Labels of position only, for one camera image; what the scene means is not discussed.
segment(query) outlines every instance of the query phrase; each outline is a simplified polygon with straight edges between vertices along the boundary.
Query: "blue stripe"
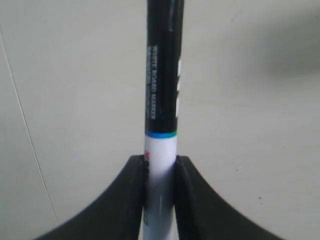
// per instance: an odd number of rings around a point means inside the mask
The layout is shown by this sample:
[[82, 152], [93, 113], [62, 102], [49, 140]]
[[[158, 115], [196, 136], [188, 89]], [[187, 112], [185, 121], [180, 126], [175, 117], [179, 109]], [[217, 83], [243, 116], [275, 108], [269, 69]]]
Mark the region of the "blue stripe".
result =
[[147, 131], [145, 133], [145, 135], [147, 135], [150, 138], [154, 138], [154, 139], [168, 139], [168, 138], [172, 138], [175, 135], [177, 135], [177, 132], [173, 131], [173, 132], [168, 132], [168, 133], [160, 133], [160, 132]]

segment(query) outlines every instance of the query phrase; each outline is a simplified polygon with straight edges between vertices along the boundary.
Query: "white marker body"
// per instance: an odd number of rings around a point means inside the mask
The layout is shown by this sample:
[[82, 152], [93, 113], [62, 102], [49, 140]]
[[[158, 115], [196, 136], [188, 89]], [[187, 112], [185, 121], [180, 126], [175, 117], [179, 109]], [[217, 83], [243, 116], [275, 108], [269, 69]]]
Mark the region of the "white marker body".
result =
[[145, 159], [149, 161], [143, 239], [173, 240], [173, 176], [177, 136], [145, 136]]

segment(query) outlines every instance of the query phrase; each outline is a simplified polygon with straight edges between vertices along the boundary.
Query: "colored stripe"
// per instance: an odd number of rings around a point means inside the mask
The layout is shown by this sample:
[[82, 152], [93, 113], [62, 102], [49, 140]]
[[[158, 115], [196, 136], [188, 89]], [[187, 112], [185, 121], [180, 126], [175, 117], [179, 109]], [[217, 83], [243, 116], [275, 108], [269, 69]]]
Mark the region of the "colored stripe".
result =
[[167, 133], [160, 133], [160, 132], [147, 131], [145, 135], [154, 139], [168, 139], [177, 135], [177, 132], [173, 131], [173, 132], [167, 132]]

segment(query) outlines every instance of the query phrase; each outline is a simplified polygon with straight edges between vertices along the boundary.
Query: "black holder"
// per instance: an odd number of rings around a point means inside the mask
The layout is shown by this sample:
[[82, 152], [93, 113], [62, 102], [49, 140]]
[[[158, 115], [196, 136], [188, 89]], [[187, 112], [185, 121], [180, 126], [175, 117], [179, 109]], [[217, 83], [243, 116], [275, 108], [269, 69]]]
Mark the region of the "black holder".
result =
[[[281, 240], [224, 201], [187, 156], [177, 156], [174, 171], [180, 240]], [[137, 240], [144, 186], [144, 156], [131, 156], [92, 204], [36, 240]]]

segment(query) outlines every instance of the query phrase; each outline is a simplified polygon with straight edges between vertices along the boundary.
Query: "white wall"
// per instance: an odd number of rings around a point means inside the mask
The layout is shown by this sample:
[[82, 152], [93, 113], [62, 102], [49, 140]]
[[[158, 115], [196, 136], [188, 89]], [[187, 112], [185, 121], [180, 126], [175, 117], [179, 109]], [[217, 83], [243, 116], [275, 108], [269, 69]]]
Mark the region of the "white wall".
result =
[[[185, 3], [179, 153], [291, 240], [320, 236], [319, 23], [317, 0]], [[63, 223], [143, 152], [145, 24], [142, 0], [0, 0], [0, 239]]]

